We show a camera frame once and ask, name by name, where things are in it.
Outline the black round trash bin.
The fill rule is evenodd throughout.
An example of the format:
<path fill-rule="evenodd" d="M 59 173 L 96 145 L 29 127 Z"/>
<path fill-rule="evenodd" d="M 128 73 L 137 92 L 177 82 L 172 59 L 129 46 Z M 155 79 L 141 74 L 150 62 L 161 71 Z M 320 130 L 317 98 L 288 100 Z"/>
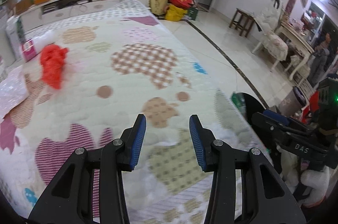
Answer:
<path fill-rule="evenodd" d="M 266 109 L 260 101 L 258 101 L 255 97 L 252 95 L 242 92 L 245 96 L 246 101 L 246 115 L 243 116 L 244 119 L 248 122 L 250 126 L 253 125 L 252 117 L 255 113 L 263 113 L 263 111 Z"/>

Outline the white tissue pack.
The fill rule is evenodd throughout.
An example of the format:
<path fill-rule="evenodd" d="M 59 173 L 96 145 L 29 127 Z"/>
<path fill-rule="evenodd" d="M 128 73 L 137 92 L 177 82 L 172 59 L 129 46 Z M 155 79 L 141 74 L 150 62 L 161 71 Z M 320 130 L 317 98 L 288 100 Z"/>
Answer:
<path fill-rule="evenodd" d="M 13 108 L 29 97 L 22 66 L 13 69 L 7 78 L 1 82 L 0 95 L 0 118 L 3 121 Z"/>

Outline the yellow shopping bag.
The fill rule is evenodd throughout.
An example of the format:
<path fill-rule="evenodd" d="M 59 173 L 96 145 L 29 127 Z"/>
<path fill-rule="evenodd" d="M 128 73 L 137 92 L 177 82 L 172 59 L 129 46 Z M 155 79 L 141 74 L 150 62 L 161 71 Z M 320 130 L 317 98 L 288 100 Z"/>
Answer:
<path fill-rule="evenodd" d="M 167 21 L 177 22 L 180 21 L 186 14 L 187 10 L 181 9 L 174 6 L 173 4 L 168 5 L 164 19 Z"/>

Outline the seated person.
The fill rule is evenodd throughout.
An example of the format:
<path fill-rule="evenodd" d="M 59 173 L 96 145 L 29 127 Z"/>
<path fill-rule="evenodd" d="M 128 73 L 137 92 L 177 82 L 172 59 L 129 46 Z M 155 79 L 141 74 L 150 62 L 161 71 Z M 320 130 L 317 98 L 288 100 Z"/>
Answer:
<path fill-rule="evenodd" d="M 325 38 L 316 41 L 314 53 L 315 56 L 312 64 L 311 71 L 308 77 L 308 82 L 314 87 L 323 74 L 328 70 L 330 64 L 333 62 L 335 55 L 337 55 L 337 45 L 332 42 L 332 35 L 327 32 Z"/>

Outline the grey patterned waste bin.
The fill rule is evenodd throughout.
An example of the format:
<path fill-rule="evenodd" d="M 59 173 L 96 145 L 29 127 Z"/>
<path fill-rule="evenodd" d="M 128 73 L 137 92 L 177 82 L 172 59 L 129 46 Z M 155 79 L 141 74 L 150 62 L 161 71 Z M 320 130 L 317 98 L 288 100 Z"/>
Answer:
<path fill-rule="evenodd" d="M 307 104 L 306 98 L 299 87 L 293 87 L 287 96 L 279 103 L 278 109 L 282 115 L 290 117 Z"/>

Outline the white pink lotion bottle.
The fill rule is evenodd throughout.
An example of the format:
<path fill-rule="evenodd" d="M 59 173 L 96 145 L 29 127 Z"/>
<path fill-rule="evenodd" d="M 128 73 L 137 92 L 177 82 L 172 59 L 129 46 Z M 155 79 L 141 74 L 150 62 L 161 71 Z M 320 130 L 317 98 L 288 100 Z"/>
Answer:
<path fill-rule="evenodd" d="M 42 52 L 45 46 L 55 43 L 56 33 L 53 30 L 46 31 L 44 34 L 35 36 L 20 46 L 20 52 L 23 60 L 28 62 Z"/>

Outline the red jacket on chair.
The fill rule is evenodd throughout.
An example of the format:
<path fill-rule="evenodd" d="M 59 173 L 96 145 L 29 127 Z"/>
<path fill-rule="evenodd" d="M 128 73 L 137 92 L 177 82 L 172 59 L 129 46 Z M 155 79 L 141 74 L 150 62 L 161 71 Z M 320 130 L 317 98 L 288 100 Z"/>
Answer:
<path fill-rule="evenodd" d="M 303 110 L 301 122 L 303 124 L 309 124 L 311 119 L 318 113 L 319 110 L 319 92 L 315 91 L 309 99 L 308 106 Z"/>

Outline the dark wooden stool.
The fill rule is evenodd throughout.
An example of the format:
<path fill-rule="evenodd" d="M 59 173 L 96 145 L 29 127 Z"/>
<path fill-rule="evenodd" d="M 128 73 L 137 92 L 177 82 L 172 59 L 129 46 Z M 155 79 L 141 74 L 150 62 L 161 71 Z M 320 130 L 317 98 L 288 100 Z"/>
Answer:
<path fill-rule="evenodd" d="M 254 15 L 245 10 L 236 8 L 232 20 L 230 21 L 229 28 L 234 28 L 239 31 L 239 35 L 247 38 L 253 25 L 255 23 Z"/>

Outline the white TV cabinet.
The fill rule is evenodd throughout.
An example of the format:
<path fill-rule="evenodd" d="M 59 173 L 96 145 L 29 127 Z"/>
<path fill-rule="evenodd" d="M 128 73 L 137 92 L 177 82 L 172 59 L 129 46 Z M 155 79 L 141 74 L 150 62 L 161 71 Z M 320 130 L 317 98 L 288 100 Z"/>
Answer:
<path fill-rule="evenodd" d="M 49 0 L 33 5 L 19 15 L 25 32 L 34 28 L 83 14 L 95 13 L 128 0 Z M 149 0 L 137 0 L 148 6 Z"/>

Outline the red plastic bag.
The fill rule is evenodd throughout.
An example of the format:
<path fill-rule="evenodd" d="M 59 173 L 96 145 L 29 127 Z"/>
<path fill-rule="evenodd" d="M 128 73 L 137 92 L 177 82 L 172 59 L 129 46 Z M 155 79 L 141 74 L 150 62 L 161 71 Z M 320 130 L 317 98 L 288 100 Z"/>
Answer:
<path fill-rule="evenodd" d="M 41 52 L 41 80 L 53 89 L 61 89 L 62 72 L 69 49 L 55 44 L 45 46 Z"/>

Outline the tan paper gift bag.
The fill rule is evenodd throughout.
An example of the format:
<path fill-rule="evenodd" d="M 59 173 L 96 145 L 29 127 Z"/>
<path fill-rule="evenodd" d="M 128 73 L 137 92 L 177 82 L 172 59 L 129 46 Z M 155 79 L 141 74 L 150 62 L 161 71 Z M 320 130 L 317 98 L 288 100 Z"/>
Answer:
<path fill-rule="evenodd" d="M 163 15 L 164 9 L 168 4 L 168 0 L 150 0 L 151 13 L 154 15 Z"/>

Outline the white milk carton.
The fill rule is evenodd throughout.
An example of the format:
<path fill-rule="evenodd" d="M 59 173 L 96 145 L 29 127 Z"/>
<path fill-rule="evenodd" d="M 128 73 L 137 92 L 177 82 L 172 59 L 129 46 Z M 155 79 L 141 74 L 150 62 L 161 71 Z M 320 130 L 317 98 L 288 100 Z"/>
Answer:
<path fill-rule="evenodd" d="M 12 16 L 6 23 L 6 34 L 10 40 L 12 50 L 15 55 L 15 59 L 22 59 L 21 48 L 26 42 L 25 31 L 22 25 L 22 19 L 20 16 Z"/>

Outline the patchwork apple pattern quilt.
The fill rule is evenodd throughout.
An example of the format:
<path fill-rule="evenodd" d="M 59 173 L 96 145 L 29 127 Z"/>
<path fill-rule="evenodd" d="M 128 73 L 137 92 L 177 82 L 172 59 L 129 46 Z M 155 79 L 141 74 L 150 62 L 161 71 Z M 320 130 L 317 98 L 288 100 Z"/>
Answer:
<path fill-rule="evenodd" d="M 212 175 L 195 157 L 188 121 L 198 115 L 238 150 L 263 144 L 198 60 L 137 1 L 41 26 L 68 54 L 60 89 L 42 81 L 38 57 L 23 65 L 29 97 L 1 124 L 1 191 L 28 217 L 78 147 L 101 148 L 147 127 L 137 166 L 123 174 L 131 223 L 202 223 Z"/>

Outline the green cardboard box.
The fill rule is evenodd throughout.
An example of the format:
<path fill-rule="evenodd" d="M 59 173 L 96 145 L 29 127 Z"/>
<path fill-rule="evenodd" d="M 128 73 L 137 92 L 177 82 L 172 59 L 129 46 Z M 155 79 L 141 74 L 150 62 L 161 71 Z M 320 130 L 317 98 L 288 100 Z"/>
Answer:
<path fill-rule="evenodd" d="M 198 12 L 199 12 L 198 8 L 190 7 L 190 9 L 188 9 L 188 13 L 187 13 L 188 18 L 187 19 L 195 21 L 196 18 L 197 18 Z"/>

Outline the white dining table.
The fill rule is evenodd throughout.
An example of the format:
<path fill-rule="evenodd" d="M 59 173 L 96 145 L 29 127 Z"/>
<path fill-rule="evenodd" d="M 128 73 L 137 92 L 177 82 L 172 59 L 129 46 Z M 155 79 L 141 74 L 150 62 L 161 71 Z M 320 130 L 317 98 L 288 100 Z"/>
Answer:
<path fill-rule="evenodd" d="M 281 21 L 275 33 L 277 35 L 283 34 L 300 58 L 299 63 L 293 68 L 293 71 L 289 75 L 289 81 L 292 81 L 296 72 L 308 62 L 314 49 L 303 39 L 300 33 L 296 32 L 296 30 L 285 21 Z"/>

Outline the white cushioned chair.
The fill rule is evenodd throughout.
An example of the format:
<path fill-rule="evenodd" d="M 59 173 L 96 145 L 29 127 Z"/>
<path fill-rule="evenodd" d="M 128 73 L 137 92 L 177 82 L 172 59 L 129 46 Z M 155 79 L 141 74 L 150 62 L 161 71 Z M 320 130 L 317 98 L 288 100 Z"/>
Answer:
<path fill-rule="evenodd" d="M 278 29 L 282 14 L 282 1 L 271 0 L 267 7 L 254 17 L 254 22 L 262 36 L 259 43 L 252 50 L 252 54 L 255 54 L 261 48 L 267 50 L 274 58 L 274 63 L 270 68 L 271 72 L 274 71 L 279 62 L 285 61 L 288 55 L 287 44 L 275 32 Z"/>

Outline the green snack wrapper bundle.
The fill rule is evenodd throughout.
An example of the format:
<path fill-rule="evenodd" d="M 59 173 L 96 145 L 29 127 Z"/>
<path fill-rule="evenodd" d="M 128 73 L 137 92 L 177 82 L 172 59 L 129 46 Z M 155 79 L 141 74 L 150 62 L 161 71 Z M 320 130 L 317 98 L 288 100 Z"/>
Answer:
<path fill-rule="evenodd" d="M 231 96 L 232 103 L 236 106 L 236 108 L 240 111 L 240 113 L 245 116 L 246 115 L 246 101 L 245 96 L 242 92 L 233 92 Z"/>

